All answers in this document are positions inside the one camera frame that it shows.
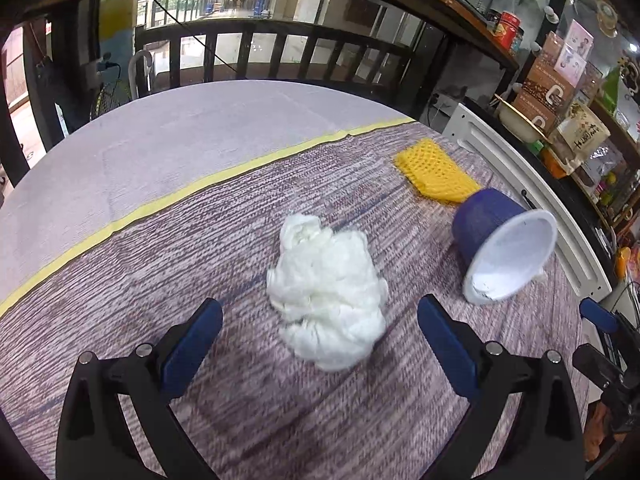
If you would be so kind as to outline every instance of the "power cord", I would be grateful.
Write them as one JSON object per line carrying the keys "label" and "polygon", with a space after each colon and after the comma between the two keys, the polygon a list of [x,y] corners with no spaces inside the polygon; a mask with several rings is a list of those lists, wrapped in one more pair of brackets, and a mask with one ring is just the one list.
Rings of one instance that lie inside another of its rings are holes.
{"label": "power cord", "polygon": [[164,10],[164,12],[166,12],[166,15],[171,18],[172,20],[174,20],[175,23],[177,23],[178,25],[180,25],[184,30],[186,30],[189,35],[196,40],[199,44],[201,44],[204,49],[209,52],[213,57],[218,58],[222,64],[224,64],[225,66],[227,66],[228,68],[230,68],[231,70],[233,70],[235,73],[238,73],[238,70],[236,70],[235,68],[233,68],[231,65],[229,65],[229,63],[227,63],[224,59],[222,59],[218,54],[216,54],[214,51],[212,51],[207,45],[205,45],[204,43],[202,43],[202,41],[200,41],[200,38],[198,38],[189,27],[187,27],[184,23],[181,23],[177,20],[177,18],[174,18],[172,14],[169,13],[168,10],[166,10],[161,3],[158,0],[153,0],[155,2],[155,4],[160,7],[162,10]]}
{"label": "power cord", "polygon": [[118,67],[118,79],[120,79],[120,75],[122,74],[122,67],[120,66],[119,63],[113,62],[113,61],[106,61],[104,63],[104,67],[105,68],[112,68],[112,67]]}
{"label": "power cord", "polygon": [[431,111],[431,108],[433,108],[433,105],[438,102],[439,98],[440,96],[438,94],[431,94],[429,97],[429,101],[427,102],[427,126],[430,128],[431,128],[431,118],[429,117],[429,112]]}
{"label": "power cord", "polygon": [[[620,298],[622,298],[622,295],[629,290],[629,287],[632,285],[637,285],[640,286],[640,283],[635,282],[633,280],[631,280],[629,283],[626,284],[626,287],[622,289],[622,292],[620,292],[620,294],[618,295],[618,298],[616,299],[616,302],[613,304],[613,307],[611,307],[611,311],[613,312],[616,309],[616,305],[618,304],[618,302],[620,301]],[[634,291],[634,293],[637,295],[638,294],[638,290],[636,289]],[[640,314],[638,313],[638,309],[635,308],[634,309],[634,313],[636,314],[636,330],[638,330],[638,328],[640,328]]]}

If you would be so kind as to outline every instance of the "gray carpet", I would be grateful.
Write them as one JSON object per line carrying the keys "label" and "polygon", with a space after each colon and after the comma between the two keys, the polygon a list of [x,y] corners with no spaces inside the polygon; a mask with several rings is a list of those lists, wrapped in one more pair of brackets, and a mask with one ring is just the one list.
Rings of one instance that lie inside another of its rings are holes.
{"label": "gray carpet", "polygon": [[[206,296],[222,303],[225,325],[172,406],[224,480],[419,478],[466,409],[417,326],[417,301],[428,292],[484,340],[533,356],[555,348],[570,362],[582,339],[578,299],[554,256],[546,283],[491,306],[464,301],[450,234],[455,208],[420,197],[392,164],[424,136],[480,184],[507,190],[480,157],[419,123],[394,126],[204,189],[128,226],[22,298],[0,318],[1,407],[44,472],[54,476],[58,420],[78,354],[124,355],[187,319]],[[388,332],[353,370],[320,372],[278,338],[265,271],[292,212],[366,232],[388,281]],[[584,414],[587,381],[569,368]],[[478,472],[495,462],[515,401]],[[159,470],[132,426],[145,463]]]}

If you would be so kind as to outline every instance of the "orange object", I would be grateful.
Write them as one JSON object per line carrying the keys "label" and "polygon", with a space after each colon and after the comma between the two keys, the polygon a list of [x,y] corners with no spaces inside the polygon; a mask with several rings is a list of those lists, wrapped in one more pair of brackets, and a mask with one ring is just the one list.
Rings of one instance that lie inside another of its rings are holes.
{"label": "orange object", "polygon": [[622,280],[626,274],[626,264],[631,257],[631,249],[628,247],[622,247],[618,251],[618,256],[616,257],[616,276],[619,280]]}
{"label": "orange object", "polygon": [[554,178],[566,177],[566,173],[564,172],[560,164],[558,164],[558,161],[549,148],[543,148],[540,151],[540,156],[542,157],[542,162],[544,163],[545,167],[549,170],[549,173],[551,173]]}
{"label": "orange object", "polygon": [[520,19],[511,14],[510,12],[503,12],[500,16],[500,21],[495,26],[494,36],[504,48],[511,47],[514,38],[518,34],[518,26],[520,25]]}

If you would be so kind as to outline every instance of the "tin can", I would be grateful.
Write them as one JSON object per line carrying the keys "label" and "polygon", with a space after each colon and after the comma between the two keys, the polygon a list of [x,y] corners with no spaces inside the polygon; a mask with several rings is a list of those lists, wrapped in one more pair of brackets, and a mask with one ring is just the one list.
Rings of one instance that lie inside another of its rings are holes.
{"label": "tin can", "polygon": [[507,50],[511,48],[511,43],[513,43],[514,38],[518,34],[519,25],[520,20],[514,14],[510,12],[503,12],[501,14],[500,21],[495,27],[494,36],[496,40],[498,40],[498,43]]}

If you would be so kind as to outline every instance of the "yellow scrub pad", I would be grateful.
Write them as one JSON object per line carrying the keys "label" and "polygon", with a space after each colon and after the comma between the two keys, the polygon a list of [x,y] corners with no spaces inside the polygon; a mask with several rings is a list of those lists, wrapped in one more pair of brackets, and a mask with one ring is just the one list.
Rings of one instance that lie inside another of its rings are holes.
{"label": "yellow scrub pad", "polygon": [[431,139],[398,153],[394,163],[421,194],[440,202],[461,203],[481,189]]}

